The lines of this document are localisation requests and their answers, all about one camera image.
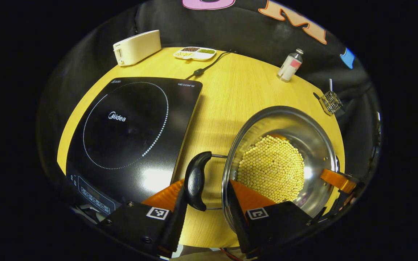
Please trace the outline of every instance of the white toaster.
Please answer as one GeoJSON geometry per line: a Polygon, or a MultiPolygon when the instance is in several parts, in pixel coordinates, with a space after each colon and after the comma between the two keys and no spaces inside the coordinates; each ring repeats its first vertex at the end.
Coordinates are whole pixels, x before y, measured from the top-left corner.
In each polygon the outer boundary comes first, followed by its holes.
{"type": "Polygon", "coordinates": [[[134,65],[161,49],[159,30],[140,33],[112,45],[120,66],[134,65]]]}

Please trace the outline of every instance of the wire basket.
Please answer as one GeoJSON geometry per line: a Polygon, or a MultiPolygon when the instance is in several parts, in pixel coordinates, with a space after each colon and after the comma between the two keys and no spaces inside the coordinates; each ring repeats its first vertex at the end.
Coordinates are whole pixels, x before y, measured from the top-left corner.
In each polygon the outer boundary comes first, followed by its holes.
{"type": "Polygon", "coordinates": [[[319,101],[325,113],[330,116],[335,114],[335,112],[337,112],[343,106],[340,98],[338,98],[338,95],[336,95],[336,93],[333,91],[328,91],[326,94],[320,97],[319,101]]]}

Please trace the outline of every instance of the screw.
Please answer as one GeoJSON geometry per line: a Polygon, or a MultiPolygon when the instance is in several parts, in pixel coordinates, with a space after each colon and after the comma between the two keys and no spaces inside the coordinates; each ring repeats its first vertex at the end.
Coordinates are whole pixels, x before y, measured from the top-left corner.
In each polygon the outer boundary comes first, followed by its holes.
{"type": "Polygon", "coordinates": [[[151,244],[152,243],[152,239],[147,237],[147,236],[142,238],[141,241],[143,241],[143,243],[146,243],[146,244],[151,244]]]}

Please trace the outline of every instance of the midea logo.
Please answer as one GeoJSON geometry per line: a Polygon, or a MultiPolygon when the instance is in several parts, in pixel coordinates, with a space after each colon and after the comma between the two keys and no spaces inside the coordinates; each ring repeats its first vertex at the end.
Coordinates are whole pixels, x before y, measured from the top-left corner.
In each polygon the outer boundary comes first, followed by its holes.
{"type": "Polygon", "coordinates": [[[109,119],[114,119],[114,120],[118,120],[118,121],[125,121],[125,117],[117,115],[115,111],[111,111],[111,113],[109,114],[109,119]]]}

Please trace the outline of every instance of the pot handle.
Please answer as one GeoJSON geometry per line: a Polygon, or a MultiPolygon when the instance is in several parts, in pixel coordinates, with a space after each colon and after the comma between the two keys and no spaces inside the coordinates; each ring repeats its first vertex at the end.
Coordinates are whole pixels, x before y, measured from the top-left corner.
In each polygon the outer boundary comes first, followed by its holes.
{"type": "Polygon", "coordinates": [[[186,168],[184,190],[188,205],[200,211],[206,210],[201,195],[204,188],[204,167],[211,157],[212,152],[201,152],[191,159],[186,168]]]}

